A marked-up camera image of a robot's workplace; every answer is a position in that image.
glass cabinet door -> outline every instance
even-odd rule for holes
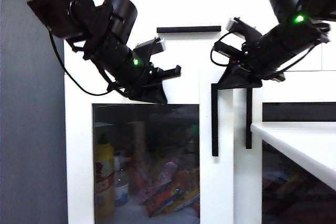
[[[95,223],[199,223],[198,104],[92,111]]]
[[[334,189],[270,144],[262,152],[263,224],[335,223]]]

black plastic strip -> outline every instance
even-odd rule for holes
[[[218,157],[218,85],[211,84],[212,156]]]
[[[181,26],[181,27],[157,27],[158,34],[168,33],[208,33],[222,31],[222,26]]]
[[[252,94],[253,89],[246,89],[246,148],[252,149]]]
[[[335,122],[336,102],[263,103],[264,122]]]

snack package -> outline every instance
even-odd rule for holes
[[[133,187],[135,187],[135,190],[143,190],[144,181],[141,169],[138,167],[137,163],[135,162],[134,158],[131,158],[131,161],[129,162],[129,172],[131,176],[131,182]]]
[[[160,190],[152,196],[146,204],[146,209],[149,217],[158,215],[166,206],[174,203],[174,200],[184,194],[191,186],[191,176],[185,171],[181,170],[174,176],[171,183],[160,188]]]
[[[199,181],[199,169],[190,171],[191,180],[188,183],[188,189],[179,196],[171,205],[166,206],[164,212],[170,214],[174,211],[179,211],[184,207],[190,206],[200,198],[200,181]]]
[[[170,206],[165,207],[164,212],[170,214],[174,211],[179,211],[182,208],[190,206],[192,203],[196,202],[200,198],[200,189],[197,188],[194,191],[186,191],[184,194],[180,195],[178,199],[174,201]]]
[[[138,194],[138,202],[140,204],[145,203],[150,197],[155,195],[160,188],[172,181],[172,177],[176,173],[177,164],[175,162],[167,162],[164,164],[162,171],[154,181],[152,185],[141,190]]]

yellow bottle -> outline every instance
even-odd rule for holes
[[[111,216],[114,212],[114,159],[113,147],[102,134],[95,151],[95,215],[97,219]]]

robotic arm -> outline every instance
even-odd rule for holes
[[[227,65],[218,64],[227,67],[218,82],[218,89],[259,88],[261,80],[284,81],[284,71],[318,44],[329,42],[330,25],[322,20],[336,21],[336,0],[270,2],[279,21],[271,31],[262,35],[239,18],[234,18],[227,25],[229,33],[226,35],[232,33],[243,38],[242,49],[221,42],[224,36],[214,44],[212,52],[229,58]],[[299,60],[278,70],[282,64],[307,49],[308,52]]]
[[[53,34],[65,39],[73,51],[84,52],[84,60],[91,60],[108,82],[108,92],[116,90],[131,100],[167,103],[162,81],[180,76],[181,67],[163,71],[150,62],[153,54],[164,51],[160,38],[133,50],[127,47],[138,14],[132,2],[105,0],[96,7],[93,0],[31,0],[28,5],[51,38]],[[84,40],[84,47],[75,46]]]

